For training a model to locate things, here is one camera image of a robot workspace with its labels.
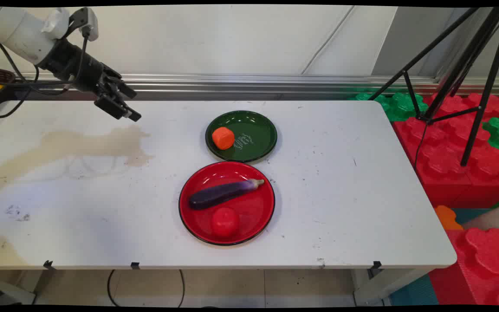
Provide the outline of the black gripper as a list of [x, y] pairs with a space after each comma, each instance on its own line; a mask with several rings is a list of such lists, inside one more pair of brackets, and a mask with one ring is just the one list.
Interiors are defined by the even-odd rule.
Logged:
[[126, 118], [133, 122], [141, 119], [141, 114], [129, 107], [120, 95], [134, 99], [137, 92], [123, 81], [119, 73], [88, 53], [82, 53], [80, 47], [69, 43], [67, 39], [57, 40], [37, 66], [51, 72], [61, 81], [69, 81], [73, 75], [75, 83], [72, 86], [79, 91], [97, 94], [99, 83], [104, 81], [104, 93], [96, 96], [95, 106], [115, 119]]

